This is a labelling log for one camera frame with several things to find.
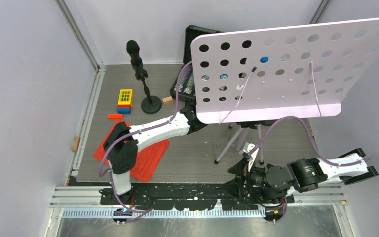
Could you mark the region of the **red sheet music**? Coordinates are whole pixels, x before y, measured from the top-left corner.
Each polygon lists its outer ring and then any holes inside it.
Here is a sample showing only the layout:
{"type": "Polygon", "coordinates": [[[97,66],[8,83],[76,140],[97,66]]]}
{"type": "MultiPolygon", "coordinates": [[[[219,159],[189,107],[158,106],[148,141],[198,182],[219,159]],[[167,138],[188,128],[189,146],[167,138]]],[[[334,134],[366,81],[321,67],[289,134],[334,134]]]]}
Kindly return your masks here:
{"type": "MultiPolygon", "coordinates": [[[[115,120],[108,134],[103,139],[103,142],[108,138],[109,133],[113,130],[115,125],[123,122],[122,120],[115,120]]],[[[104,154],[103,142],[98,146],[93,154],[93,158],[101,161],[104,154]]],[[[137,153],[136,165],[131,169],[131,176],[138,181],[147,182],[151,179],[154,171],[157,168],[164,152],[169,146],[169,140],[163,140],[150,145],[137,153]]]]}

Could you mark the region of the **lilac tripod music stand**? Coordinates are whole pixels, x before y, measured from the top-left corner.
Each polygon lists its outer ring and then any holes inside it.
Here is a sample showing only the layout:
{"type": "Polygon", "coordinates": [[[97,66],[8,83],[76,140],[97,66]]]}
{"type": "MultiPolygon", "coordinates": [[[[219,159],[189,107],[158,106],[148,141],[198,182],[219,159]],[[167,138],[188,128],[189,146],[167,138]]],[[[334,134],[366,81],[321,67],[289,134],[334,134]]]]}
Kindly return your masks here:
{"type": "Polygon", "coordinates": [[[330,117],[379,57],[379,18],[207,34],[190,48],[202,123],[330,117]]]}

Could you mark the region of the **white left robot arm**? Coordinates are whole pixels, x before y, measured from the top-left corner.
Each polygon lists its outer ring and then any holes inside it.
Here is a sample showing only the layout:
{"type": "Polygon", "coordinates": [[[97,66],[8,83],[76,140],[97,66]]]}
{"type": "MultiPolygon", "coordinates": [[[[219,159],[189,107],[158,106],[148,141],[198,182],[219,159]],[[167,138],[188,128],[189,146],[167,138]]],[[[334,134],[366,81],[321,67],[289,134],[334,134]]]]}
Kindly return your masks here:
{"type": "Polygon", "coordinates": [[[194,105],[142,125],[116,124],[102,143],[101,160],[101,164],[108,162],[114,200],[119,204],[131,200],[131,170],[136,165],[138,152],[157,142],[198,132],[206,126],[198,119],[194,105]]]}

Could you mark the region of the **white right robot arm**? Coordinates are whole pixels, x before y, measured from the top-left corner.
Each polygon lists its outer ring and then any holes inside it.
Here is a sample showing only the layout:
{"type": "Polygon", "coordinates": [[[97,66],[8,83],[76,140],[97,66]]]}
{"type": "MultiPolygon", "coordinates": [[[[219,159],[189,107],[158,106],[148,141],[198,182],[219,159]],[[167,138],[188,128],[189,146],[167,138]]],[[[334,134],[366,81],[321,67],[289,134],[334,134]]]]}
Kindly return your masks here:
{"type": "Polygon", "coordinates": [[[242,160],[228,169],[235,178],[224,189],[243,203],[277,204],[296,193],[318,189],[321,184],[350,185],[378,176],[364,161],[362,149],[355,149],[328,164],[321,158],[300,159],[285,167],[268,164],[255,167],[254,157],[242,153],[242,160]]]}

